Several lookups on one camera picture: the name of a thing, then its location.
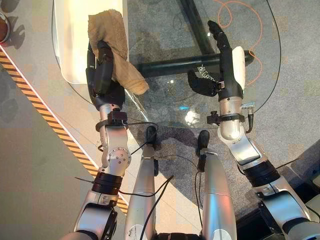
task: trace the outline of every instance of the silver cylinder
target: silver cylinder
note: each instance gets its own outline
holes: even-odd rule
[[[141,163],[136,177],[133,193],[140,195],[151,195],[155,192],[155,150],[151,145],[145,145],[142,153]],[[126,215],[124,238],[125,240],[140,239],[143,226],[153,205],[155,196],[143,197],[132,195]],[[151,240],[154,236],[156,223],[156,210],[153,210],[146,225],[143,240]]]
[[[241,103],[242,99],[238,96],[232,96],[222,99],[221,101],[219,101],[220,116],[241,114]],[[221,136],[228,141],[238,139],[240,136],[240,121],[237,119],[221,122],[220,132]]]
[[[236,240],[233,201],[224,168],[215,154],[206,154],[202,235],[206,240]]]

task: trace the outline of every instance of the beige towel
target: beige towel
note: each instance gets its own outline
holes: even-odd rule
[[[120,12],[110,9],[97,15],[89,15],[88,36],[92,50],[97,57],[98,41],[105,41],[113,53],[113,79],[128,91],[141,95],[149,85],[141,73],[127,61],[128,48],[125,24]]]

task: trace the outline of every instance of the black strap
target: black strap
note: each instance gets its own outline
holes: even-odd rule
[[[100,132],[100,128],[102,128],[102,127],[108,127],[108,128],[122,128],[122,127],[124,127],[125,125],[113,125],[113,124],[109,124],[109,122],[108,122],[108,119],[106,119],[106,120],[103,120],[103,121],[100,121],[100,122],[98,122],[96,125],[95,125],[95,130],[97,131],[97,132]]]

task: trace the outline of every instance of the black bracket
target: black bracket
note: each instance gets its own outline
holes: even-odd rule
[[[219,125],[221,122],[231,121],[231,120],[240,120],[240,122],[243,123],[245,121],[245,116],[241,114],[228,114],[228,115],[219,116],[217,114],[217,111],[212,111],[211,115],[206,117],[206,123],[211,125],[213,124]]]
[[[127,113],[124,111],[111,111],[108,114],[108,119],[98,122],[95,125],[95,130],[100,132],[100,128],[107,126],[110,128],[118,128],[126,125],[128,121]]]

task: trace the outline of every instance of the silver robot arm segment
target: silver robot arm segment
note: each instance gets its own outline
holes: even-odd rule
[[[226,113],[241,113],[241,98],[230,97],[220,102],[220,116]],[[218,137],[224,142],[246,175],[256,195],[261,198],[262,212],[270,214],[282,233],[289,239],[284,225],[294,219],[310,220],[307,207],[279,175],[263,150],[247,138],[245,129],[238,120],[224,121],[218,128]]]

